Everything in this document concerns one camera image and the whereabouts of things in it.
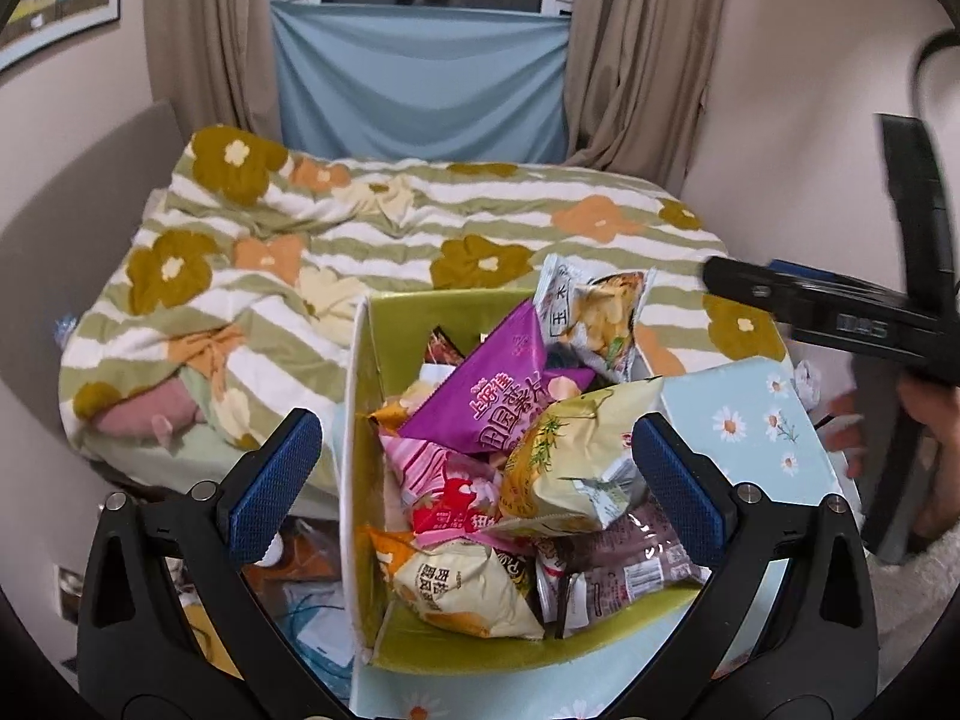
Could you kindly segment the person right hand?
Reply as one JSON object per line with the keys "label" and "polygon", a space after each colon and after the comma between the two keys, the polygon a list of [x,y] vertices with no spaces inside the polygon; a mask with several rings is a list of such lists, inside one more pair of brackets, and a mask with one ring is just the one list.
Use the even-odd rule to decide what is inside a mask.
{"label": "person right hand", "polygon": [[[931,457],[932,479],[913,525],[913,533],[926,541],[944,536],[958,523],[958,390],[903,376],[896,386],[903,411],[919,426],[924,450]],[[862,427],[866,418],[857,411],[856,390],[836,397],[828,411],[846,418],[846,426],[828,427],[823,445],[841,452],[848,462],[846,476],[857,478],[866,458]]]}

